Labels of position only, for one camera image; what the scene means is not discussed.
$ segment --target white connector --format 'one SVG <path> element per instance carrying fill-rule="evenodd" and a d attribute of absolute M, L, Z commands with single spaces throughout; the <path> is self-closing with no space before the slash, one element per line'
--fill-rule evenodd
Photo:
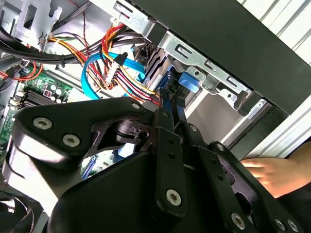
<path fill-rule="evenodd" d="M 108 72 L 107 78 L 106 78 L 107 83 L 111 84 L 111 82 L 112 82 L 113 78 L 115 77 L 119 68 L 120 68 L 120 65 L 118 63 L 113 62 L 111 64 L 111 67 L 109 69 L 109 72 Z"/>

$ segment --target motherboard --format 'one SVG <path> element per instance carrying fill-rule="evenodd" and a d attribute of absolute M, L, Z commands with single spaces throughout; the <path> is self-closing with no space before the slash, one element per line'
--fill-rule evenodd
<path fill-rule="evenodd" d="M 27 107 L 66 103 L 71 90 L 72 87 L 56 81 L 44 73 L 41 73 L 36 79 L 18 83 L 1 122 L 0 167 L 6 154 L 15 114 Z"/>

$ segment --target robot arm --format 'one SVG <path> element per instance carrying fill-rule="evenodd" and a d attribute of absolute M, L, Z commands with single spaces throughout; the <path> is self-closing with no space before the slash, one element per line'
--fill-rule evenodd
<path fill-rule="evenodd" d="M 161 89 L 160 102 L 155 112 L 131 98 L 24 109 L 3 175 L 41 203 L 49 233 L 303 232 L 224 145 L 205 144 L 182 99 Z M 125 143 L 133 155 L 82 181 L 85 157 Z"/>

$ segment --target human hand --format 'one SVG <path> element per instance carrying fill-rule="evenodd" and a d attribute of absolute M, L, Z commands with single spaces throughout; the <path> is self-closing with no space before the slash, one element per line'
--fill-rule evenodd
<path fill-rule="evenodd" d="M 274 196 L 278 198 L 310 182 L 304 167 L 291 159 L 246 159 L 241 163 Z"/>

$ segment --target screw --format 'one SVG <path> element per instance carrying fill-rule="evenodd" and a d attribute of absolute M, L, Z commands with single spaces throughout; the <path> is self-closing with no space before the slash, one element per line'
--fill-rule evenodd
<path fill-rule="evenodd" d="M 274 220 L 276 221 L 276 224 L 278 225 L 278 227 L 280 227 L 280 229 L 281 229 L 282 231 L 286 231 L 286 228 L 285 228 L 284 224 L 281 222 L 280 219 L 275 218 Z"/>
<path fill-rule="evenodd" d="M 170 204 L 174 205 L 174 206 L 179 206 L 181 205 L 181 197 L 179 195 L 179 193 L 177 193 L 175 190 L 173 189 L 169 189 L 166 192 L 166 198 L 169 201 Z"/>
<path fill-rule="evenodd" d="M 258 103 L 258 107 L 262 107 L 262 106 L 263 106 L 263 102 L 260 101 L 260 102 Z"/>
<path fill-rule="evenodd" d="M 299 232 L 298 227 L 296 226 L 296 224 L 294 224 L 293 221 L 291 221 L 290 219 L 288 219 L 287 222 L 288 222 L 288 224 L 290 225 L 290 227 L 292 228 L 292 230 L 293 230 L 294 232 Z"/>
<path fill-rule="evenodd" d="M 136 108 L 136 109 L 139 109 L 139 108 L 140 108 L 140 106 L 139 106 L 138 104 L 136 104 L 136 103 L 132 103 L 132 106 L 133 106 L 134 108 Z"/>
<path fill-rule="evenodd" d="M 24 68 L 23 71 L 24 71 L 26 74 L 28 74 L 28 73 L 30 72 L 29 68 L 27 68 L 27 67 Z"/>
<path fill-rule="evenodd" d="M 33 124 L 35 127 L 41 129 L 41 130 L 48 130 L 53 126 L 53 123 L 51 120 L 45 118 L 45 117 L 38 117 L 34 119 Z"/>
<path fill-rule="evenodd" d="M 192 129 L 193 131 L 197 132 L 198 129 L 194 126 L 194 125 L 190 125 L 190 129 Z"/>
<path fill-rule="evenodd" d="M 224 147 L 223 147 L 222 145 L 220 145 L 220 144 L 217 144 L 216 146 L 217 146 L 217 148 L 218 148 L 219 150 L 221 150 L 221 151 L 224 151 L 224 150 L 225 150 Z"/>
<path fill-rule="evenodd" d="M 80 144 L 80 139 L 73 134 L 67 134 L 63 137 L 63 142 L 66 146 L 76 147 Z"/>
<path fill-rule="evenodd" d="M 233 221 L 233 223 L 240 229 L 240 230 L 244 230 L 245 229 L 245 223 L 243 221 L 243 219 L 241 218 L 241 216 L 237 213 L 233 213 L 231 214 L 231 219 Z"/>

